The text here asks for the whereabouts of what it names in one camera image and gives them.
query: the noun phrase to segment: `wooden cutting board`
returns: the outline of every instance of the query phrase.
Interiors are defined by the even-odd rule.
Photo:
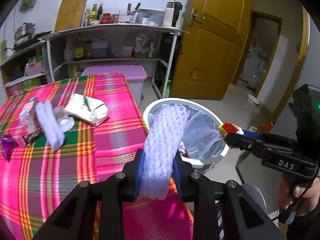
[[[62,0],[54,31],[58,32],[82,26],[86,3],[87,0]]]

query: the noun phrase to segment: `purple candy wrapper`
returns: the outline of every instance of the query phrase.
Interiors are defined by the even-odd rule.
[[[0,145],[1,154],[6,159],[11,156],[14,148],[18,146],[17,142],[10,136],[10,134],[2,135]]]

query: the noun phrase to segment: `white trash can rim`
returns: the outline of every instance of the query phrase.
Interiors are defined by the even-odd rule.
[[[143,118],[143,121],[145,122],[145,125],[148,130],[150,129],[149,122],[148,122],[149,113],[152,112],[155,108],[157,108],[161,105],[164,105],[164,104],[182,104],[182,105],[191,106],[197,110],[201,110],[202,112],[204,112],[205,114],[210,116],[218,126],[223,124],[223,122],[219,119],[219,117],[217,117],[212,111],[210,111],[209,109],[207,109],[206,107],[204,107],[198,103],[195,103],[190,100],[183,99],[183,98],[162,98],[162,99],[159,99],[159,100],[152,102],[150,105],[147,106],[147,108],[143,112],[142,118]],[[222,152],[219,154],[219,156],[221,158],[223,158],[227,154],[228,150],[229,150],[229,146],[226,144],[225,147],[223,148]],[[205,165],[208,165],[208,164],[210,165],[213,162],[213,159],[216,157],[217,156],[212,156],[212,157],[207,158],[205,160],[191,159],[191,158],[186,158],[183,156],[181,158],[183,161],[191,163],[194,168],[195,167],[202,168]]]

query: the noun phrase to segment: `human hand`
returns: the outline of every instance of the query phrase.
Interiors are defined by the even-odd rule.
[[[293,196],[298,198],[302,195],[308,183],[298,184],[294,187],[293,196],[291,192],[289,192],[289,185],[285,179],[286,175],[282,174],[282,180],[279,184],[279,193],[278,193],[278,206],[282,209],[287,209],[289,205],[293,202]],[[303,201],[300,207],[298,208],[296,215],[304,216],[305,214],[314,210],[317,206],[320,196],[320,180],[316,178],[312,184],[312,186],[308,189],[308,191],[303,195]]]

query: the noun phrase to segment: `screw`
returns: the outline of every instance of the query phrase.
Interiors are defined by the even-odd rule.
[[[191,173],[191,177],[193,177],[194,179],[199,179],[201,176],[201,174],[199,172],[193,172]]]
[[[116,174],[116,178],[117,179],[123,179],[125,177],[125,174],[123,173],[123,172],[118,172],[117,174]]]
[[[229,187],[236,187],[238,185],[238,183],[235,180],[228,180],[227,185]]]
[[[89,185],[89,182],[87,181],[87,180],[83,180],[83,181],[81,181],[80,183],[79,183],[79,186],[80,187],[86,187],[86,186],[88,186]]]

